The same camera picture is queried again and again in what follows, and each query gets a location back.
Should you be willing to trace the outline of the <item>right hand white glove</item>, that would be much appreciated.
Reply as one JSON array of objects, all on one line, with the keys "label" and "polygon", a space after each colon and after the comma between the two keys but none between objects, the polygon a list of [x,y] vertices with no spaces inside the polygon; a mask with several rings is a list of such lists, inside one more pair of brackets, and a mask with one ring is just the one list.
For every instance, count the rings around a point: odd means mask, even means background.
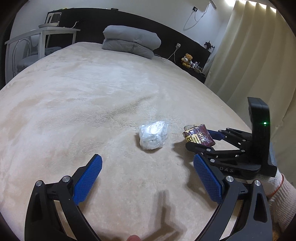
[{"label": "right hand white glove", "polygon": [[284,232],[295,216],[295,188],[285,176],[277,169],[274,177],[257,175],[264,192],[269,199],[268,204],[271,217]]}]

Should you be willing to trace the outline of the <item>left hand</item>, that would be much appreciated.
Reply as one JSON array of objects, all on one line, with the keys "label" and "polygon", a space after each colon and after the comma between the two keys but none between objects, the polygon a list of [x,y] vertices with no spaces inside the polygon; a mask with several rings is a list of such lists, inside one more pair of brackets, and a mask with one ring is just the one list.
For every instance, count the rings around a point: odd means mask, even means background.
[{"label": "left hand", "polygon": [[141,238],[137,235],[131,235],[126,241],[141,241]]}]

